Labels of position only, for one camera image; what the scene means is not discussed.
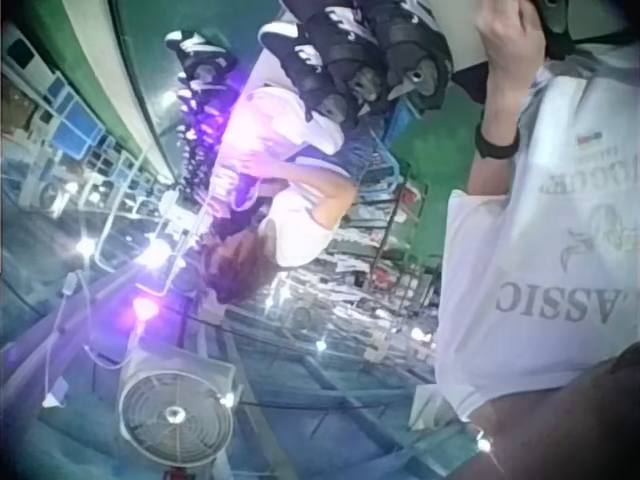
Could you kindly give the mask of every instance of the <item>merchandise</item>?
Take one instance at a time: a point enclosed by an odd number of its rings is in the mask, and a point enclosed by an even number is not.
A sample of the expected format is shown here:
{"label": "merchandise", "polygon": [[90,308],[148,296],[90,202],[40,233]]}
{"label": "merchandise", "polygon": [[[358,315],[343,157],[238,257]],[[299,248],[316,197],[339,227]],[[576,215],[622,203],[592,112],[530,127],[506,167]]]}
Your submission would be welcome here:
{"label": "merchandise", "polygon": [[238,63],[224,47],[213,45],[195,32],[176,30],[164,42],[178,56],[187,81],[214,81],[227,75]]}
{"label": "merchandise", "polygon": [[360,0],[359,4],[385,54],[390,84],[407,79],[427,97],[428,108],[440,108],[453,60],[429,0]]}
{"label": "merchandise", "polygon": [[184,70],[178,74],[184,88],[176,93],[184,118],[176,128],[179,144],[185,144],[181,186],[185,201],[199,208],[196,193],[209,190],[220,141],[239,97],[225,78],[237,61],[195,32],[171,32],[165,45],[176,53]]}
{"label": "merchandise", "polygon": [[302,24],[340,91],[351,91],[373,110],[388,107],[386,66],[353,0],[283,0]]}
{"label": "merchandise", "polygon": [[348,91],[339,91],[322,64],[316,48],[301,27],[292,23],[273,22],[260,29],[260,43],[279,61],[285,74],[298,90],[307,109],[307,121],[316,111],[342,125],[344,130],[355,127],[358,104]]}

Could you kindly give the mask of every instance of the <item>hand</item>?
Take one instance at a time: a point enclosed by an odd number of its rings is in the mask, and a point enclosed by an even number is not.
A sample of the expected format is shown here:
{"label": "hand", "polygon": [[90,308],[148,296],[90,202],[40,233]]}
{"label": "hand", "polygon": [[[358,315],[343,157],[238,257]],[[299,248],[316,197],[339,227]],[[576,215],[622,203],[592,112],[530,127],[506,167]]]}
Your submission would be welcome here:
{"label": "hand", "polygon": [[489,95],[526,96],[544,62],[545,37],[532,0],[481,0],[476,28],[489,59]]}
{"label": "hand", "polygon": [[233,161],[233,168],[236,172],[257,178],[282,178],[285,165],[282,160],[276,160],[266,153],[257,152],[252,152]]}

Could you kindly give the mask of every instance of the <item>ceiling light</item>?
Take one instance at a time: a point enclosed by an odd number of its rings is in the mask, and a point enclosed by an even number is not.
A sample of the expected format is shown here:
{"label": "ceiling light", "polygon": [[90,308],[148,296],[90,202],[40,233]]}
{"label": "ceiling light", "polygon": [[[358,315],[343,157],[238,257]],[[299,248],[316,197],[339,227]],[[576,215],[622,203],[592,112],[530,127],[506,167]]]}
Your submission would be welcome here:
{"label": "ceiling light", "polygon": [[77,182],[69,182],[64,186],[64,189],[73,195],[74,193],[78,193],[80,185],[78,185]]}
{"label": "ceiling light", "polygon": [[220,399],[220,403],[227,408],[232,408],[236,402],[236,396],[233,392],[227,393],[224,397]]}
{"label": "ceiling light", "polygon": [[136,316],[141,322],[151,320],[160,312],[158,304],[147,297],[136,298],[133,301],[133,310],[136,312]]}
{"label": "ceiling light", "polygon": [[489,453],[491,451],[491,441],[488,438],[479,438],[478,439],[478,450],[484,453]]}
{"label": "ceiling light", "polygon": [[164,92],[164,95],[162,95],[162,108],[167,108],[169,105],[171,105],[173,102],[175,102],[178,99],[177,95],[175,94],[175,92],[168,90],[166,92]]}
{"label": "ceiling light", "polygon": [[152,238],[147,249],[140,255],[136,262],[145,265],[150,270],[162,267],[171,256],[171,247],[164,240]]}
{"label": "ceiling light", "polygon": [[411,330],[411,338],[417,340],[418,342],[422,342],[425,339],[424,332],[416,327]]}
{"label": "ceiling light", "polygon": [[89,258],[96,251],[96,241],[91,238],[82,238],[76,245],[76,251],[84,258]]}

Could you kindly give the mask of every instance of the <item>black wristband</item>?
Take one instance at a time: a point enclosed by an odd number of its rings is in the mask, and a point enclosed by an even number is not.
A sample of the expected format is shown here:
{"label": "black wristband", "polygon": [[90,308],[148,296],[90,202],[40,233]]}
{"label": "black wristband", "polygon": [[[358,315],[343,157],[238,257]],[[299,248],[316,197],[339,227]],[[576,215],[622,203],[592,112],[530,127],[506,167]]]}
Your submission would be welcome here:
{"label": "black wristband", "polygon": [[476,128],[476,150],[478,150],[481,158],[494,158],[496,160],[513,158],[520,150],[520,129],[516,129],[516,138],[511,145],[499,146],[484,138],[481,122]]}

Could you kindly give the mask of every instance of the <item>jeans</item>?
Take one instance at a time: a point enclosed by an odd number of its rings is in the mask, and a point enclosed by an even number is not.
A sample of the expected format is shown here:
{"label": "jeans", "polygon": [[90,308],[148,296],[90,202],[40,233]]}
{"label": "jeans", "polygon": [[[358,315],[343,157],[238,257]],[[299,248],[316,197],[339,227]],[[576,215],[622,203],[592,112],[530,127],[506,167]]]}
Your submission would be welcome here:
{"label": "jeans", "polygon": [[345,134],[342,148],[333,155],[327,155],[313,146],[305,147],[296,157],[311,157],[336,165],[346,171],[351,179],[360,184],[378,151],[378,138],[385,128],[384,116],[364,116],[352,131]]}

